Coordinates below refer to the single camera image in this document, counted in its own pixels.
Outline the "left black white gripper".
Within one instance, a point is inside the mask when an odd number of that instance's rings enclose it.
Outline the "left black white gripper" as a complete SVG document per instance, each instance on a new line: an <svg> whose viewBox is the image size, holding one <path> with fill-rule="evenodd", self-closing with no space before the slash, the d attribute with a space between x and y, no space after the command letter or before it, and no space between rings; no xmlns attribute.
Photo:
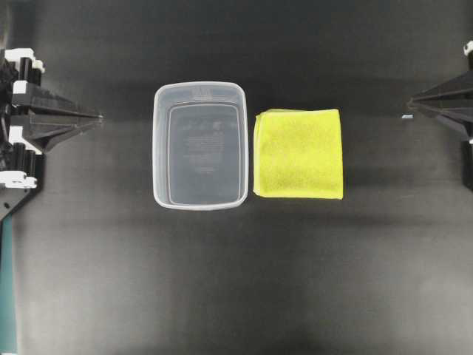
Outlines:
<svg viewBox="0 0 473 355"><path fill-rule="evenodd" d="M1 50L1 186L35 189L36 166L43 153L59 143L102 125L102 114L36 84L44 65L30 48ZM23 126L15 115L34 113L88 118L29 118Z"/></svg>

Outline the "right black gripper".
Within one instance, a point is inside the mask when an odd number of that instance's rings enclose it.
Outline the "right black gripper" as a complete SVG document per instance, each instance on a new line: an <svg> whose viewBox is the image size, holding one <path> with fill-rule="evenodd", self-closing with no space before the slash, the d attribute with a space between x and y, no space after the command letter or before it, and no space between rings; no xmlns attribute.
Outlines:
<svg viewBox="0 0 473 355"><path fill-rule="evenodd" d="M472 185L472 41L464 45L463 51L469 71L413 95L408 107L413 112L436 119L465 141L462 142L463 183Z"/></svg>

